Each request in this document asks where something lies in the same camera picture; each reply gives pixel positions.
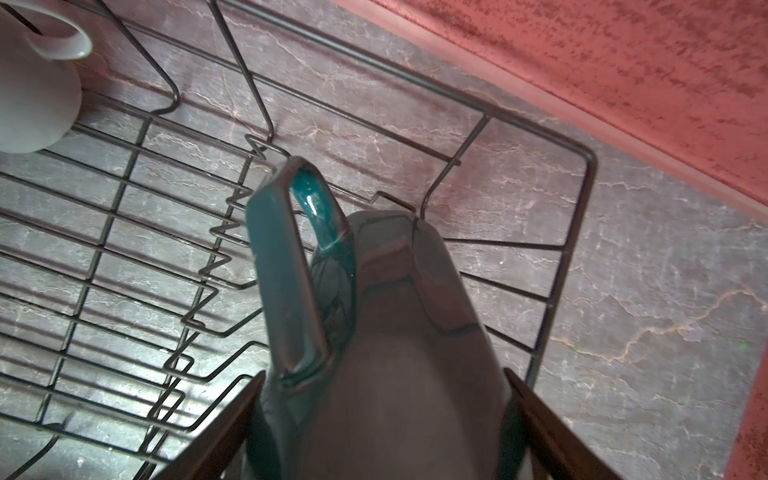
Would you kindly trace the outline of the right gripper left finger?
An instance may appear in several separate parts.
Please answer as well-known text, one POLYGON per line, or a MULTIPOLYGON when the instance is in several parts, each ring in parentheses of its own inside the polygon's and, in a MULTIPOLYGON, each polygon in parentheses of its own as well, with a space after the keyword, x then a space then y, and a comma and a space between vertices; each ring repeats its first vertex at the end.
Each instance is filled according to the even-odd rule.
POLYGON ((259 372, 155 479, 241 479, 245 441, 266 372, 259 372))

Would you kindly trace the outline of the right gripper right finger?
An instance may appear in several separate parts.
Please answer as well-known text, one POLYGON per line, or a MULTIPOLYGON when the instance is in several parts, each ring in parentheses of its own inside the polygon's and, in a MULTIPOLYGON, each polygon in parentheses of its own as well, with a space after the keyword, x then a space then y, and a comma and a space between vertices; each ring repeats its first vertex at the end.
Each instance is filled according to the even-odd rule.
POLYGON ((509 368, 504 374, 522 415, 532 453, 552 479, 620 479, 569 427, 509 368))

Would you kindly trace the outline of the dark green mug white inside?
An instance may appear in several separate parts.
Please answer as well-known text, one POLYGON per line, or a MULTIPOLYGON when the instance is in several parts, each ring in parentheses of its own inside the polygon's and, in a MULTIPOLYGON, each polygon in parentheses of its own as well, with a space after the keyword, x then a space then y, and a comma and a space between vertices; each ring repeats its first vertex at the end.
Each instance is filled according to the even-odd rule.
POLYGON ((345 214, 289 158, 250 198, 271 365, 250 479, 528 479, 522 420, 437 230, 345 214))

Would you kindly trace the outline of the grey white mug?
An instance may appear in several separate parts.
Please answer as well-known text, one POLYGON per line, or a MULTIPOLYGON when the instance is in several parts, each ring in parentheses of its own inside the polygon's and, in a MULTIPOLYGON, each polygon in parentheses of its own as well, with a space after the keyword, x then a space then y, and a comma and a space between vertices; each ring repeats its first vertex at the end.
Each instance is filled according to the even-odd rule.
POLYGON ((27 154, 58 142, 75 123, 82 86, 74 63, 87 58, 93 41, 63 1, 5 1, 70 28, 66 35, 37 33, 1 10, 1 151, 27 154))

